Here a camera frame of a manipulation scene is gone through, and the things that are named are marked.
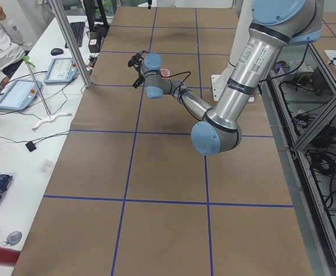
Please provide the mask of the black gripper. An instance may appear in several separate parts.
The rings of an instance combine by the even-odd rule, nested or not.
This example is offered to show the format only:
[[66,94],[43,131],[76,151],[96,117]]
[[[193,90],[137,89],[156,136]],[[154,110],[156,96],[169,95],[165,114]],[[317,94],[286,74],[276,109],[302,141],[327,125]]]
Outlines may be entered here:
[[[152,0],[148,0],[147,4],[148,4],[148,9],[151,9]],[[128,67],[133,67],[138,72],[138,75],[139,75],[137,80],[135,80],[132,85],[134,88],[138,88],[144,82],[144,76],[142,75],[140,71],[143,60],[144,60],[144,57],[143,57],[144,53],[148,53],[148,52],[141,51],[141,52],[136,53],[135,55],[133,55],[133,57],[131,57],[131,59],[128,61],[128,64],[127,64]]]

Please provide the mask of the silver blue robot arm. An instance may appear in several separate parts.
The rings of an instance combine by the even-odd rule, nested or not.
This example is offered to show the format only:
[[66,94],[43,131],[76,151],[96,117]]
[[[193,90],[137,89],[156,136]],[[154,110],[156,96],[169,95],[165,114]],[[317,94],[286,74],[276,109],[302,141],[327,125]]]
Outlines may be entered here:
[[139,52],[131,57],[129,67],[139,77],[133,86],[144,85],[150,99],[173,96],[196,119],[191,131],[195,149],[203,155],[216,155],[234,149],[241,141],[238,118],[265,80],[280,51],[287,45],[317,41],[321,35],[323,1],[238,1],[240,18],[249,11],[249,39],[227,79],[215,106],[211,106],[187,88],[184,81],[164,78],[162,58],[157,53]]

